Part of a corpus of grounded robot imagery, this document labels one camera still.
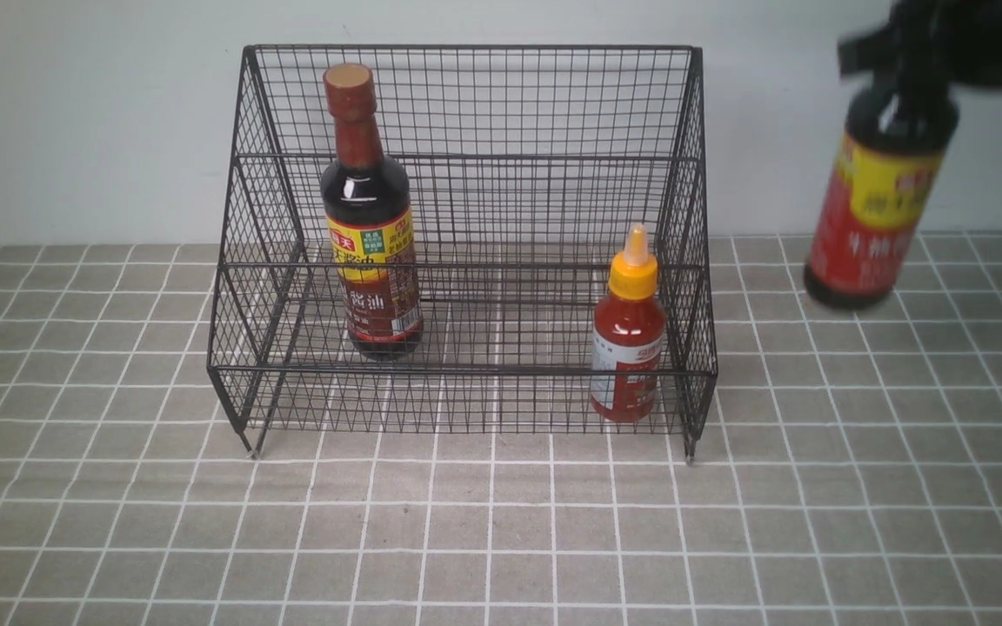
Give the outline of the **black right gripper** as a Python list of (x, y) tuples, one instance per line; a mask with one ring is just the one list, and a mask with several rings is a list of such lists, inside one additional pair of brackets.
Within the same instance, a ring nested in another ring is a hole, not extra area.
[(838, 40), (842, 77), (907, 70), (1002, 90), (1002, 1), (895, 1), (882, 25)]

